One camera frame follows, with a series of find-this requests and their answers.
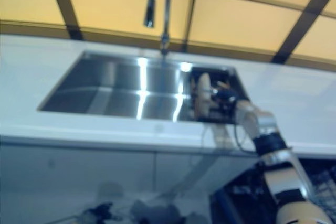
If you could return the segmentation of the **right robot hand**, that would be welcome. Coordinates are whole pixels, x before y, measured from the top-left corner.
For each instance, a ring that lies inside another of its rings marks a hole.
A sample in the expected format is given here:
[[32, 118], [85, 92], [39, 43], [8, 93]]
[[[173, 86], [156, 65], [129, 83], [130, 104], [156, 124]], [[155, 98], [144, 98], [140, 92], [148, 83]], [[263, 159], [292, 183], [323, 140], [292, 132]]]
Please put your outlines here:
[[238, 93], [228, 83], [216, 82], [211, 88], [210, 109], [232, 112], [238, 100]]

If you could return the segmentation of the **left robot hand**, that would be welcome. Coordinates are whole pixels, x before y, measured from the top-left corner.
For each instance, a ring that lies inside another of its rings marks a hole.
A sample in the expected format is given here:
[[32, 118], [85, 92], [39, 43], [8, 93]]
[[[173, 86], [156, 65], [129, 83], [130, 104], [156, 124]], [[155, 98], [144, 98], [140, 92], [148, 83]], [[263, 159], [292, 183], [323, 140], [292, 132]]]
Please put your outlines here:
[[111, 212], [112, 202], [104, 202], [94, 208], [84, 211], [85, 214], [91, 216], [95, 221], [112, 220], [114, 214]]

